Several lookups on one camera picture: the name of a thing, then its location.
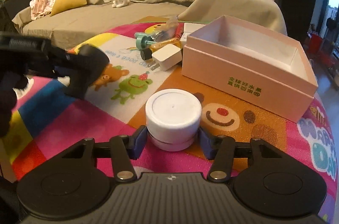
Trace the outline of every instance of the silver rivet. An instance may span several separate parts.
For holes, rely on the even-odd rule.
[[[128,171],[128,170],[120,171],[120,172],[118,172],[118,174],[117,174],[117,177],[118,177],[120,180],[131,179],[133,176],[134,176],[134,174],[131,173],[131,172]]]
[[[215,179],[215,180],[221,180],[221,179],[225,179],[227,177],[227,174],[223,171],[213,171],[211,172],[210,176]]]

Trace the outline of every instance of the yellow pillow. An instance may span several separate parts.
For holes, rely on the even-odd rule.
[[[56,0],[50,16],[87,5],[87,0]]]

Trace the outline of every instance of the white jar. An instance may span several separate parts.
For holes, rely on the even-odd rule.
[[[191,93],[161,90],[148,99],[145,110],[150,139],[160,149],[179,151],[194,142],[202,108]]]

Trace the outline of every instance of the open cardboard box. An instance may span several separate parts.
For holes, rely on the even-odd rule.
[[[318,88],[298,41],[226,16],[187,36],[182,74],[294,122]]]

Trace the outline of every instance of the floor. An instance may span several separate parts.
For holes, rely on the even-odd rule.
[[[334,143],[339,148],[339,91],[332,86],[320,65],[315,64],[314,73],[318,78],[318,94],[324,104],[326,114],[332,129]],[[333,223],[339,223],[339,194],[337,194],[336,214]]]

